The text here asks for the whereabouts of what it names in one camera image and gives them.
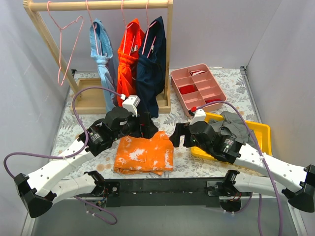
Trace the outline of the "orange white cloth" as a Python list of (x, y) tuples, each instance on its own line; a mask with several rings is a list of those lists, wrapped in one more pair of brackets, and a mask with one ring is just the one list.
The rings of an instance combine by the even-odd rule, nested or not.
[(114, 172), (124, 175), (153, 173), (162, 175), (173, 171), (174, 147), (165, 131), (152, 138), (126, 136), (120, 139)]

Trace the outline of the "grey shorts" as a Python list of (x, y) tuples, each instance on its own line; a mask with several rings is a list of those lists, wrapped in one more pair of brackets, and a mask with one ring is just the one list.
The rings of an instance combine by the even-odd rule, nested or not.
[(210, 124), (213, 130), (221, 135), (228, 135), (235, 138), (238, 142), (247, 143), (251, 147), (255, 148), (256, 144), (251, 137), (251, 133), (254, 131), (250, 129), (250, 132), (245, 127), (244, 123), (236, 113), (229, 111), (223, 111), (221, 113), (223, 120), (210, 119)]

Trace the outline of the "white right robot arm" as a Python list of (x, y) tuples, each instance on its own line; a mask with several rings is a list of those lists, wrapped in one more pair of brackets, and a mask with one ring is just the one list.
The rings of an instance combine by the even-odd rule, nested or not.
[(259, 193), (287, 199), (288, 203), (304, 212), (315, 211), (315, 167), (291, 165), (259, 151), (235, 137), (216, 132), (213, 127), (198, 121), (194, 124), (177, 123), (170, 141), (180, 145), (198, 147), (218, 161), (245, 167), (259, 173), (258, 176), (227, 171), (222, 182), (210, 186), (218, 196), (236, 193)]

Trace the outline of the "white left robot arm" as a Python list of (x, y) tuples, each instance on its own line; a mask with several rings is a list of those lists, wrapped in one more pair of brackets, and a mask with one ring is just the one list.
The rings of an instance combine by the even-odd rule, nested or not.
[(110, 192), (98, 171), (85, 172), (83, 176), (65, 180), (64, 177), (85, 162), (95, 158), (125, 136), (152, 138), (158, 132), (151, 115), (144, 112), (134, 115), (122, 107), (115, 107), (105, 118), (95, 121), (85, 133), (79, 135), (59, 159), (28, 174), (14, 178), (18, 194), (30, 217), (37, 218), (54, 204), (81, 194), (95, 197)]

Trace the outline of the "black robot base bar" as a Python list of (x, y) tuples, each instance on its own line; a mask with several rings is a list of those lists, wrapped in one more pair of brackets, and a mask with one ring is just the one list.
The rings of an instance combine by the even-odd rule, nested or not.
[(107, 207), (219, 207), (220, 197), (248, 196), (224, 177), (107, 179), (105, 193), (80, 194), (89, 200), (106, 198)]

